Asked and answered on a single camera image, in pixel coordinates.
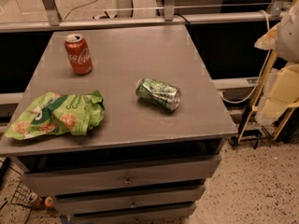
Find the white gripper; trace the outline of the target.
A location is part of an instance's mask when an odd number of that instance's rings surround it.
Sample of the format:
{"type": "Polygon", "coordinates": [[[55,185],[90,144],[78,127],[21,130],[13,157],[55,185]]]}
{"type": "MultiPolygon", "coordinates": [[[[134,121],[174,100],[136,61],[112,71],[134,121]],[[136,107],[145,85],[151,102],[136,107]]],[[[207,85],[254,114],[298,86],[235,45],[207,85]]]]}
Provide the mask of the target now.
{"type": "Polygon", "coordinates": [[[294,4],[254,44],[257,49],[276,49],[279,58],[287,63],[280,70],[273,68],[263,88],[255,120],[260,125],[270,125],[299,99],[299,4],[294,4]]]}

